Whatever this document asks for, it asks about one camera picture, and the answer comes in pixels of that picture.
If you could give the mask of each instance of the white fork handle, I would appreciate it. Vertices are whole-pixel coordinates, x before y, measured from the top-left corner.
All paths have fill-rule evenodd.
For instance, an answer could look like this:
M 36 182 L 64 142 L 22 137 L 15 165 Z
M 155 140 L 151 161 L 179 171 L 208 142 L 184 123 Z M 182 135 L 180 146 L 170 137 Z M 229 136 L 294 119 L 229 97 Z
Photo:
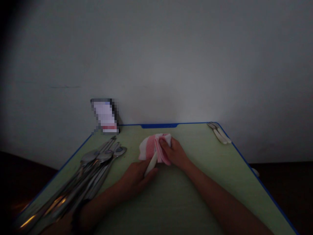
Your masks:
M 222 129 L 218 128 L 217 130 L 221 134 L 221 136 L 227 141 L 227 143 L 231 144 L 230 138 L 226 136 L 226 134 L 222 131 Z
M 150 160 L 150 163 L 146 169 L 146 172 L 144 173 L 144 177 L 147 176 L 147 174 L 156 166 L 157 163 L 157 152 L 154 153 L 153 157 Z
M 219 133 L 217 130 L 213 130 L 214 134 L 216 135 L 216 137 L 218 138 L 218 140 L 222 143 L 222 144 L 227 144 L 227 140 L 225 140 Z

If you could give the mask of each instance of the pink cloth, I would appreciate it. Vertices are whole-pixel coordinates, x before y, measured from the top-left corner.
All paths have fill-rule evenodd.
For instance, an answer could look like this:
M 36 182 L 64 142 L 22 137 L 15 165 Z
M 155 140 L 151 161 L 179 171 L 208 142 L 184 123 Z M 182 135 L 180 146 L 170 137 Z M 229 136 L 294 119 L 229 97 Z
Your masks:
M 157 152 L 157 162 L 170 165 L 171 162 L 169 161 L 166 152 L 162 149 L 159 140 L 163 139 L 169 146 L 171 146 L 171 138 L 172 136 L 170 134 L 155 134 L 145 138 L 139 145 L 139 160 L 151 159 L 154 153 Z

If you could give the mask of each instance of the green table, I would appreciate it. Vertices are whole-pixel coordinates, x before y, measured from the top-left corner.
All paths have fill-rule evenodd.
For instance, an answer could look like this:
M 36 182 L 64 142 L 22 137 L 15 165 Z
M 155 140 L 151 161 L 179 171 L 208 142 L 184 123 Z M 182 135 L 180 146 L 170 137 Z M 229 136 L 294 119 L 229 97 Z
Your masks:
M 156 133 L 170 133 L 176 138 L 197 167 L 241 201 L 274 234 L 298 234 L 236 146 L 221 144 L 206 123 L 123 126 L 117 141 L 128 151 L 114 162 L 99 193 L 121 178 L 128 166 L 138 160 L 141 141 Z M 101 133 L 91 135 L 18 220 L 42 206 L 78 169 L 83 154 L 110 137 Z M 186 175 L 173 165 L 157 164 L 157 167 L 159 172 L 153 183 L 138 197 L 111 211 L 99 223 L 96 234 L 223 234 Z M 44 219 L 39 221 L 32 234 L 37 234 L 46 224 Z

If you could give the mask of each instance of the hand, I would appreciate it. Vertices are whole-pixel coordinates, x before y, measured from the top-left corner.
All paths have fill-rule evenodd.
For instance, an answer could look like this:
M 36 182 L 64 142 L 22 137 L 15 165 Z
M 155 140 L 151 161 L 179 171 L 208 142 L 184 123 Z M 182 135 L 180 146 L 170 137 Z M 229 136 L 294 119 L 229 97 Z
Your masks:
M 128 200 L 140 193 L 147 184 L 155 177 L 158 168 L 152 169 L 144 178 L 143 175 L 150 163 L 150 159 L 132 163 L 122 178 L 115 184 L 121 200 Z
M 160 145 L 167 154 L 169 160 L 180 169 L 183 169 L 190 163 L 185 151 L 178 142 L 178 140 L 171 138 L 171 147 L 167 144 L 166 141 L 160 139 Z

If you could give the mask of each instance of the metal spoon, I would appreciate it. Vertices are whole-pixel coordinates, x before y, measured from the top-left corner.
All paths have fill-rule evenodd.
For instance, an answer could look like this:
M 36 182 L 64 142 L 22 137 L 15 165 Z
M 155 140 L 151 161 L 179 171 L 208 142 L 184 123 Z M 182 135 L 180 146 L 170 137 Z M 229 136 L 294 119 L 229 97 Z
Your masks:
M 78 207 L 78 205 L 80 204 L 80 202 L 84 199 L 84 197 L 86 196 L 86 194 L 88 193 L 88 191 L 90 191 L 90 189 L 93 188 L 93 186 L 98 182 L 98 180 L 101 178 L 102 174 L 103 174 L 103 170 L 102 168 L 106 168 L 107 165 L 109 164 L 109 160 L 112 158 L 112 154 L 111 152 L 114 152 L 116 149 L 120 148 L 121 144 L 119 142 L 117 142 L 116 144 L 114 144 L 108 151 L 104 152 L 104 156 L 103 159 L 101 159 L 101 166 L 98 169 L 98 172 L 93 176 L 93 178 L 90 180 L 90 182 L 88 183 L 87 187 L 84 189 L 84 191 L 80 194 L 79 198 L 76 200 L 75 205 L 71 208 L 71 211 L 75 211 L 75 209 Z
M 15 227 L 19 233 L 28 233 L 30 229 L 37 223 L 37 221 L 45 214 L 45 212 L 50 208 L 50 206 L 57 200 L 60 194 L 67 189 L 67 187 L 76 180 L 76 177 L 79 176 L 85 167 L 89 165 L 90 162 L 94 161 L 95 158 L 99 155 L 99 151 L 103 150 L 108 144 L 116 140 L 116 136 L 113 136 L 110 141 L 105 142 L 99 148 L 94 149 L 86 154 L 84 154 L 80 161 L 80 166 L 74 175 L 37 211 L 31 214 L 23 223 L 16 223 Z
M 119 156 L 123 155 L 125 152 L 127 151 L 126 147 L 120 147 L 117 150 L 115 150 L 114 154 L 113 154 L 113 158 L 110 162 L 110 164 L 108 166 L 106 166 L 102 171 L 103 171 L 103 175 L 101 176 L 101 178 L 98 180 L 98 182 L 95 184 L 95 186 L 93 187 L 92 190 L 90 190 L 90 192 L 87 194 L 87 196 L 85 198 L 87 199 L 93 199 L 95 197 L 95 195 L 97 194 L 97 192 L 100 190 L 101 186 L 103 185 L 106 177 L 109 174 L 110 168 L 114 162 L 114 160 L 116 158 L 118 158 Z
M 44 213 L 44 216 L 50 213 L 50 211 L 55 208 L 61 201 L 65 199 L 66 194 L 71 192 L 73 188 L 81 182 L 81 177 L 84 173 L 87 173 L 90 170 L 90 163 L 93 162 L 99 154 L 101 154 L 102 150 L 106 150 L 109 148 L 109 146 L 116 140 L 116 136 L 113 136 L 109 141 L 105 142 L 103 145 L 101 145 L 99 148 L 91 150 L 87 153 L 85 153 L 80 161 L 80 166 L 77 172 L 72 176 L 72 178 L 69 180 L 69 183 L 67 183 L 67 186 L 61 191 L 63 192 L 62 195 L 61 192 L 59 193 L 58 197 L 53 201 L 51 206 L 46 210 Z
M 112 148 L 115 149 L 116 146 L 118 146 L 120 143 L 115 143 Z M 94 177 L 95 174 L 97 174 L 97 171 L 99 170 L 99 166 L 101 163 L 109 160 L 112 157 L 112 154 L 108 154 L 105 151 L 104 153 L 100 153 L 97 158 L 96 162 L 93 164 L 93 169 L 91 172 L 86 175 L 84 178 L 82 178 L 81 182 L 75 187 L 75 189 L 67 196 L 65 196 L 61 202 L 55 207 L 54 211 L 52 212 L 52 218 L 59 218 L 60 215 L 63 215 L 64 210 L 69 205 L 70 202 L 77 196 L 77 194 L 82 190 L 84 186 L 90 181 L 92 177 Z

